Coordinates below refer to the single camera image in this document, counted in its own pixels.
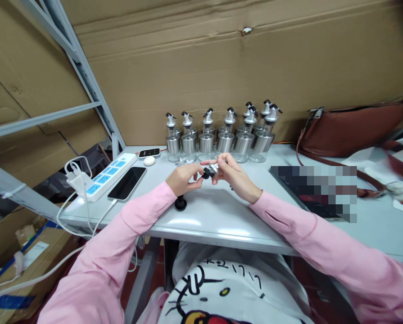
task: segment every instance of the pink sleeve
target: pink sleeve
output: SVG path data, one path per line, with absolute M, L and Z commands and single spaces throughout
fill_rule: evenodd
M 267 192 L 250 207 L 309 264 L 347 288 L 360 323 L 403 322 L 403 263 Z
M 42 310 L 38 323 L 123 323 L 122 286 L 135 240 L 176 200 L 163 182 L 129 201 L 99 234 L 87 242 L 69 274 Z

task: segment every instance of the shelf rack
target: shelf rack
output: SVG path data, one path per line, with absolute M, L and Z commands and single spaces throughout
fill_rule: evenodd
M 122 149 L 126 147 L 125 141 L 114 121 L 62 3 L 59 0 L 40 0 L 41 8 L 35 0 L 20 0 L 20 2 L 66 52 L 91 103 L 2 125 L 0 126 L 0 137 L 84 110 L 95 109 L 112 139 L 114 159 L 119 154 L 119 144 Z M 55 221 L 59 211 L 59 208 L 48 199 L 1 168 L 0 194 L 51 221 Z

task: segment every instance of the person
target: person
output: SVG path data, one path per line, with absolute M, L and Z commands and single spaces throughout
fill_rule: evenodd
M 315 269 L 347 289 L 361 323 L 403 322 L 403 264 L 365 246 L 324 219 L 258 188 L 228 153 L 219 175 Z M 216 163 L 205 161 L 202 165 Z M 87 242 L 38 323 L 124 323 L 120 305 L 135 241 L 177 196 L 201 188 L 203 168 L 176 168 L 150 193 L 130 200 Z M 181 242 L 171 292 L 158 289 L 138 323 L 325 323 L 282 256 Z

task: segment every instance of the hand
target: hand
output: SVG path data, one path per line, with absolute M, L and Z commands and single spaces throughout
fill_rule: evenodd
M 212 184 L 216 185 L 218 180 L 225 180 L 230 184 L 236 194 L 254 204 L 261 197 L 263 191 L 252 183 L 246 172 L 236 162 L 230 153 L 221 153 L 218 155 L 218 160 L 202 161 L 201 165 L 209 165 L 210 163 L 219 164 L 219 173 L 212 178 Z
M 203 168 L 199 164 L 186 164 L 174 169 L 165 182 L 170 186 L 176 197 L 179 197 L 186 194 L 188 191 L 201 188 L 204 179 L 200 177 L 197 181 L 197 173 L 200 175 L 204 174 Z M 189 180 L 191 180 L 191 178 L 194 178 L 194 181 L 197 182 L 190 183 Z

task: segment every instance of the wall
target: wall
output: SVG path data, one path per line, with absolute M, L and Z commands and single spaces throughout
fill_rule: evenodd
M 127 145 L 165 144 L 168 111 L 201 127 L 212 107 L 218 126 L 229 106 L 270 99 L 276 139 L 293 140 L 308 109 L 403 95 L 402 2 L 95 3 L 63 0 Z
M 60 46 L 19 1 L 0 1 L 0 125 L 90 102 Z M 35 186 L 107 136 L 92 109 L 0 138 L 0 167 Z

